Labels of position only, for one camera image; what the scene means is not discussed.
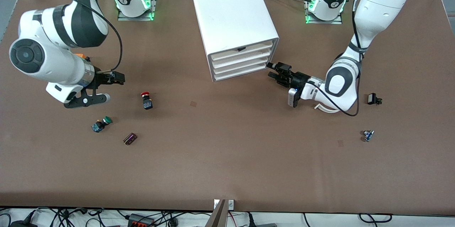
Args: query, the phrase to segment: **green button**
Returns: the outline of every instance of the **green button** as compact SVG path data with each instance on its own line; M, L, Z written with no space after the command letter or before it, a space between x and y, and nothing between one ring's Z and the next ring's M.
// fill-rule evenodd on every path
M109 118L108 116L104 117L104 121L109 124L112 123L111 118Z

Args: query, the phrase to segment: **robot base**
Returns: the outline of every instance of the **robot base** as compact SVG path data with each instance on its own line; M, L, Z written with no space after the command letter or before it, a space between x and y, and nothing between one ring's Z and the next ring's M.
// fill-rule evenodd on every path
M118 10L117 20L119 21L153 21L155 18L156 0L144 0L144 4L150 4L150 8L138 17L127 17Z
M309 11L310 8L313 7L313 3L311 2L304 2L304 7L305 7L305 23L319 23L319 24L342 24L342 18L341 18L341 12L343 11L343 7L341 8L341 12L338 14L338 16L331 20L331 21L323 21L321 19L318 19L312 12Z

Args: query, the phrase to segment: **small electronic component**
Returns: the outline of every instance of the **small electronic component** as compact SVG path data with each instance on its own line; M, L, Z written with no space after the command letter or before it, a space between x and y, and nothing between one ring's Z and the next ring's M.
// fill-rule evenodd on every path
M364 141L369 142L374 135L374 130L365 130L363 135L365 136Z
M112 123L111 118L106 116L102 120L98 120L96 123L94 123L93 126L91 126L91 129L93 132L99 133L104 129L105 126L109 125L110 123Z
M153 218L131 214L128 219L128 226L147 227L153 225L154 222L155 220Z
M151 104L151 98L150 98L149 95L150 95L149 92L143 92L141 94L141 96L143 98L144 109L152 109L153 108L153 104Z
M130 133L125 139L123 139L123 143L126 145L130 145L134 140L136 140L136 138L138 138L137 135L135 135L134 133Z
M368 104L377 104L381 105L382 104L382 98L377 98L376 93L371 93L368 95Z

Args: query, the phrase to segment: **orange part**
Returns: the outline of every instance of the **orange part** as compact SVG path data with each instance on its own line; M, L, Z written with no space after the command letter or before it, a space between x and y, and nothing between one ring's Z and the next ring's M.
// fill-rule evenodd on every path
M75 53L75 55L79 56L82 59L87 58L84 54L81 54L81 53Z

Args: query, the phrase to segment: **small blue component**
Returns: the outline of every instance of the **small blue component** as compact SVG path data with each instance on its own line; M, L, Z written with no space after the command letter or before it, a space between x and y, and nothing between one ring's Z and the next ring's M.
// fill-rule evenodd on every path
M93 126L91 126L91 129L93 130L93 132L99 133L101 132L101 130L104 129L104 127L99 127L97 124L93 124Z
M373 137L373 134L374 134L374 130L366 130L364 131L364 141L366 142L369 142L371 140L371 138Z

